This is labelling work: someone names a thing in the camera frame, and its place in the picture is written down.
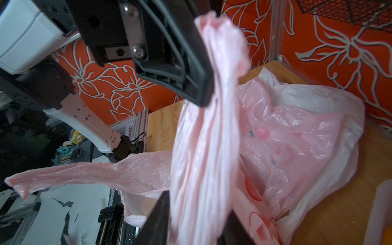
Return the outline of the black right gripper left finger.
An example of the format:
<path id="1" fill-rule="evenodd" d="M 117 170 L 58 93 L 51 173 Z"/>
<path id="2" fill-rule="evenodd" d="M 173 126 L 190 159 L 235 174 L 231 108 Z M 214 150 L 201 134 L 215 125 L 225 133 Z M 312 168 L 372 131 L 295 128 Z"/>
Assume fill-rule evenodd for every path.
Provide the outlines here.
<path id="1" fill-rule="evenodd" d="M 162 193 L 136 237 L 135 245 L 166 245 L 169 236 L 169 190 Z"/>

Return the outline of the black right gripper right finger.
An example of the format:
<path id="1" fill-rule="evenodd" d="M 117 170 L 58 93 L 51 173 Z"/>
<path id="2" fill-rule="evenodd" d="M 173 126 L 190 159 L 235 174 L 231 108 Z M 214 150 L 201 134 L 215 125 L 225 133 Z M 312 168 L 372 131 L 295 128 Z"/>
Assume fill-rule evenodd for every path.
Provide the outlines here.
<path id="1" fill-rule="evenodd" d="M 247 231 L 242 226 L 234 211 L 230 213 L 221 236 L 217 239 L 218 245 L 255 245 Z"/>

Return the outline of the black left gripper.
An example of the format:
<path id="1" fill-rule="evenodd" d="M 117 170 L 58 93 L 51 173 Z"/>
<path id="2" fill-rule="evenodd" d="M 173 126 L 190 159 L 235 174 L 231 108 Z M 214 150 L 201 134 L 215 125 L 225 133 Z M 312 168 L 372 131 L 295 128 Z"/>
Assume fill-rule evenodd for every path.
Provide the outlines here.
<path id="1" fill-rule="evenodd" d="M 63 36 L 79 33 L 99 66 L 134 59 L 137 75 L 199 107 L 213 69 L 194 21 L 208 1 L 34 1 Z"/>

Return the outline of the pink plastic bag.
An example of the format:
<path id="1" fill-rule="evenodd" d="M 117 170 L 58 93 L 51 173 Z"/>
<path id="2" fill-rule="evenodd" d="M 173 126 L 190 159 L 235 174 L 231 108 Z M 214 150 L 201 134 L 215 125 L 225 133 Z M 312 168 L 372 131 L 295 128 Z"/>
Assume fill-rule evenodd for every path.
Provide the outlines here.
<path id="1" fill-rule="evenodd" d="M 104 184 L 124 201 L 168 190 L 172 244 L 215 243 L 234 212 L 254 243 L 288 245 L 307 212 L 356 172 L 364 104 L 341 89 L 280 83 L 266 68 L 239 85 L 249 67 L 239 28 L 213 12 L 195 25 L 214 91 L 205 108 L 183 103 L 171 151 L 28 170 L 6 184 L 22 198 L 62 184 Z"/>

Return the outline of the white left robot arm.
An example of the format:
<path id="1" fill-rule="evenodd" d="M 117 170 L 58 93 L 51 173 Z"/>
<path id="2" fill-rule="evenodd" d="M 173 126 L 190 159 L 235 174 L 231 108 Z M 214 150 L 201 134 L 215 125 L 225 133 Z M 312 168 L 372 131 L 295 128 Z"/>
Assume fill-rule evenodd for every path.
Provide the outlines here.
<path id="1" fill-rule="evenodd" d="M 1 91 L 81 132 L 113 161 L 129 137 L 86 106 L 50 53 L 80 36 L 97 65 L 132 60 L 136 74 L 199 107 L 212 96 L 213 71 L 195 18 L 221 1 L 1 1 Z"/>

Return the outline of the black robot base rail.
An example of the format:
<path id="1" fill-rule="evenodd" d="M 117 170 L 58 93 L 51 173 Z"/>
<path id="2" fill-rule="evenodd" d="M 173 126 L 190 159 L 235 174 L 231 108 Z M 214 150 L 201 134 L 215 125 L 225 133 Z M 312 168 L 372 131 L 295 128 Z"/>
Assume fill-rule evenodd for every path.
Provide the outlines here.
<path id="1" fill-rule="evenodd" d="M 132 245 L 138 229 L 124 221 L 125 207 L 117 190 L 111 189 L 108 207 L 100 211 L 96 245 Z"/>

